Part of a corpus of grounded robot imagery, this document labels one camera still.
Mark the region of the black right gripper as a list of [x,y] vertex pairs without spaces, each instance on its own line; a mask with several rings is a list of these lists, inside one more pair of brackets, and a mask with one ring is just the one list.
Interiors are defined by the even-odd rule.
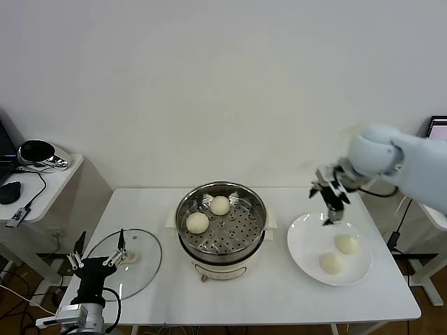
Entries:
[[316,169],[316,182],[312,182],[309,199],[320,193],[326,203],[328,217],[323,223],[326,225],[340,224],[344,217],[344,205],[350,204],[346,189],[339,180],[338,174],[342,172],[339,165],[327,165]]

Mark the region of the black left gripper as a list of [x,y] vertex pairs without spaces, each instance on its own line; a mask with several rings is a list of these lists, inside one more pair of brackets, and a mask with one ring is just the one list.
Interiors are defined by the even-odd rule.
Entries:
[[73,251],[66,255],[72,270],[75,270],[75,275],[80,279],[77,296],[71,300],[71,305],[105,305],[102,295],[105,279],[116,272],[116,267],[119,267],[127,256],[124,229],[119,231],[117,247],[108,258],[97,257],[82,260],[86,233],[84,231],[80,235],[75,242]]

